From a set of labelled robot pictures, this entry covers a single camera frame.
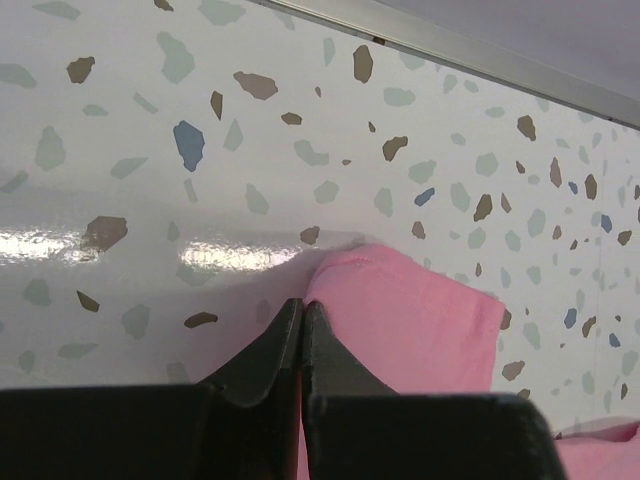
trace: pink cloth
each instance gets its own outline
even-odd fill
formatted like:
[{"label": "pink cloth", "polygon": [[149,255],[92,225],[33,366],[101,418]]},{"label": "pink cloth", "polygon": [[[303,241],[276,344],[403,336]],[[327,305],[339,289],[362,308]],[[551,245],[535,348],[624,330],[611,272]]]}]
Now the pink cloth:
[{"label": "pink cloth", "polygon": [[[326,259],[305,303],[314,300],[340,341],[397,392],[491,387],[504,313],[498,300],[376,245]],[[571,479],[640,478],[638,435],[627,443],[574,438],[556,445]],[[308,480],[306,465],[302,435],[298,480]]]}]

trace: speckled pattern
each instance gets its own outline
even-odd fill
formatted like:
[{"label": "speckled pattern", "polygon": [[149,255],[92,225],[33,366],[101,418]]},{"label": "speckled pattern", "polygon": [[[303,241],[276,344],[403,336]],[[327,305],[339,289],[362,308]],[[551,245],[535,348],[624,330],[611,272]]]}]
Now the speckled pattern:
[{"label": "speckled pattern", "polygon": [[373,239],[506,304],[493,388],[556,431],[640,416],[638,132],[252,3],[29,3],[3,387],[197,380]]}]

